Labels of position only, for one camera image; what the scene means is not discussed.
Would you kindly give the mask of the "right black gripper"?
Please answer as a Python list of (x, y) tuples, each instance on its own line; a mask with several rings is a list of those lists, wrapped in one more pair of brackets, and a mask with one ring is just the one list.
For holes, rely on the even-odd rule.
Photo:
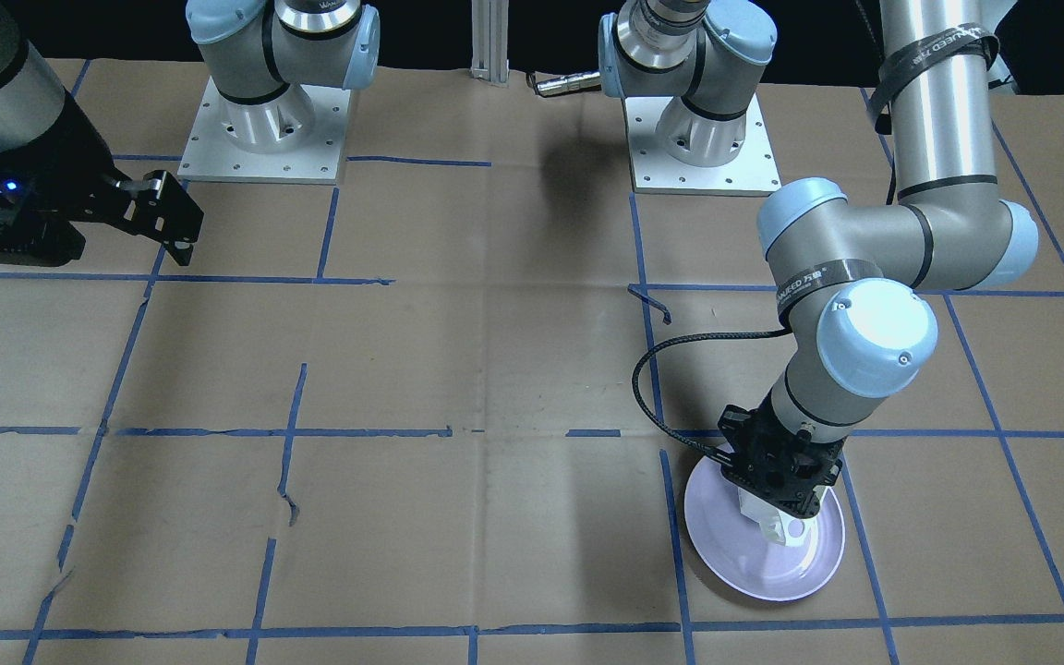
[[(127, 203), (134, 211), (127, 214)], [(71, 97), (55, 123), (0, 152), (0, 264), (59, 268), (83, 254), (74, 222), (110, 225), (157, 242), (186, 268), (204, 214), (168, 170), (126, 178)]]

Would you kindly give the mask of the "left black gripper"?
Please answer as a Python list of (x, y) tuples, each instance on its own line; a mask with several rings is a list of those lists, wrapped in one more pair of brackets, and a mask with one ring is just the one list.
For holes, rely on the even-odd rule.
[(718, 427), (730, 445), (720, 471), (726, 480), (789, 517), (820, 514), (825, 489), (839, 479), (843, 439), (814, 442), (807, 432), (792, 433), (770, 403), (752, 411), (726, 405)]

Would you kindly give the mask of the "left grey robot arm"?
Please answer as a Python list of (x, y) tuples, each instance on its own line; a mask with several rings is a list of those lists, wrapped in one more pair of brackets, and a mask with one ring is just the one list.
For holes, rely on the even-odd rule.
[[(797, 349), (763, 403), (728, 405), (724, 477), (794, 518), (819, 513), (843, 442), (919, 375), (937, 321), (916, 289), (971, 289), (1030, 269), (1038, 228), (1000, 197), (987, 71), (999, 41), (975, 1), (882, 1), (874, 130), (894, 139), (894, 201), (852, 205), (827, 178), (768, 195), (757, 234)], [(721, 167), (747, 146), (772, 18), (750, 1), (626, 1), (598, 30), (602, 89), (667, 100), (664, 154)]]

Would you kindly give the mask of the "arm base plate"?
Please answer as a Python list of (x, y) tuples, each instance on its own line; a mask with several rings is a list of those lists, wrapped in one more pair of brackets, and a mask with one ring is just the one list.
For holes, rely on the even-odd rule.
[(338, 184), (354, 93), (292, 85), (273, 101), (233, 103), (207, 80), (177, 174), (229, 184)]
[(636, 193), (767, 197), (781, 186), (757, 96), (731, 121), (696, 116), (679, 97), (626, 98), (624, 116)]

